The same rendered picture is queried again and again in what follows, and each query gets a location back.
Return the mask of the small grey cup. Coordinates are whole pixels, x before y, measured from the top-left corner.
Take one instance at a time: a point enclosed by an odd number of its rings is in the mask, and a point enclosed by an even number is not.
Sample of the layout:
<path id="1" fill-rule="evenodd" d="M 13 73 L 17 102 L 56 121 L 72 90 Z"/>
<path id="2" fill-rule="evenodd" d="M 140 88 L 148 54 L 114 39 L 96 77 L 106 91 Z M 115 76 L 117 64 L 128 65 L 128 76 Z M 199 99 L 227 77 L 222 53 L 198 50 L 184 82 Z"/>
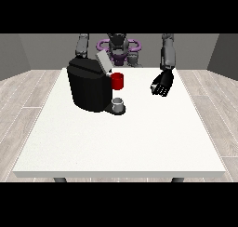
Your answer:
<path id="1" fill-rule="evenodd" d="M 121 98 L 114 98 L 112 100 L 112 110 L 116 113 L 122 112 L 124 109 L 124 102 Z"/>

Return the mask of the red pod holder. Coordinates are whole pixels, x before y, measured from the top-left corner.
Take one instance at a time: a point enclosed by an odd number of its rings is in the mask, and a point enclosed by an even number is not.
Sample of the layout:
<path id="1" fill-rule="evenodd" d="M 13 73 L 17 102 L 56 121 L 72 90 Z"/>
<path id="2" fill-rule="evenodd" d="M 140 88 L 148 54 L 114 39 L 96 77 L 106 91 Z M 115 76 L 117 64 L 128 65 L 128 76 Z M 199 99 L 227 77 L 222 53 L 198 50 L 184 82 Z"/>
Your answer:
<path id="1" fill-rule="evenodd" d="M 111 79 L 112 89 L 120 90 L 124 87 L 124 75 L 122 73 L 113 73 Z"/>

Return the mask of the pale grey machine lid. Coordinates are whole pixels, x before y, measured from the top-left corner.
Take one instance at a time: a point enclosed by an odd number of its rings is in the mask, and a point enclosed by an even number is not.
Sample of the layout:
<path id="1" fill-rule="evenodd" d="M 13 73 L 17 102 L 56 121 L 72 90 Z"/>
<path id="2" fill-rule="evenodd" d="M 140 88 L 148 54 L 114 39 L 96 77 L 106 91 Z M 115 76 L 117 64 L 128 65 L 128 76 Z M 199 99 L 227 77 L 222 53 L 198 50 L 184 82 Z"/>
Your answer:
<path id="1" fill-rule="evenodd" d="M 98 52 L 96 54 L 96 59 L 99 62 L 103 72 L 108 73 L 112 69 L 113 65 L 105 50 Z"/>

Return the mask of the black coffee machine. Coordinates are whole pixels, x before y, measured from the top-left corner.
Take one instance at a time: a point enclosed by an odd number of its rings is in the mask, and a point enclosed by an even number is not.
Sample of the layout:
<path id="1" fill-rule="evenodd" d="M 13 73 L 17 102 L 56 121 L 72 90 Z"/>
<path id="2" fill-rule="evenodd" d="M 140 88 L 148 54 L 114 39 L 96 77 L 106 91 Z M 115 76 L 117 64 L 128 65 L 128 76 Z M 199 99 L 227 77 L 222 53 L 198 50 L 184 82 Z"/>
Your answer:
<path id="1" fill-rule="evenodd" d="M 112 79 L 101 69 L 97 60 L 74 58 L 67 67 L 73 102 L 79 108 L 93 113 L 108 112 L 121 115 L 112 110 Z"/>

